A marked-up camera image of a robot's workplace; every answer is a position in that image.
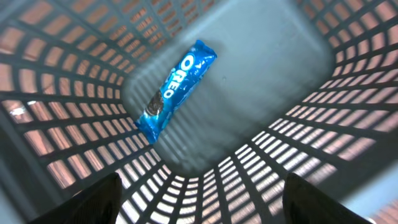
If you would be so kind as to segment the blue Oreo cookie pack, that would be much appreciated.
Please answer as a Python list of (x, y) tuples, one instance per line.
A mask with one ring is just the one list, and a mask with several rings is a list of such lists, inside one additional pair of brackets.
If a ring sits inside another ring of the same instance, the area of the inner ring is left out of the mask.
[(150, 144), (157, 142), (175, 111), (191, 95), (216, 59), (216, 52), (197, 40), (170, 70), (162, 86), (135, 121)]

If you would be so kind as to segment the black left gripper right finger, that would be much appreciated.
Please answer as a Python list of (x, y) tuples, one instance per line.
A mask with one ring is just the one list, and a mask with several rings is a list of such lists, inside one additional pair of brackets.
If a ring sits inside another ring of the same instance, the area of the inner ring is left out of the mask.
[(282, 204), (287, 224), (370, 224), (295, 173), (287, 175)]

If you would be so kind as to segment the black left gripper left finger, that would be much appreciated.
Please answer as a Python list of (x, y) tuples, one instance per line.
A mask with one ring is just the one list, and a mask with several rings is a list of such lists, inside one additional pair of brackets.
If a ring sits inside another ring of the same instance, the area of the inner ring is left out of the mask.
[(111, 173), (29, 224), (115, 224), (122, 189), (119, 174)]

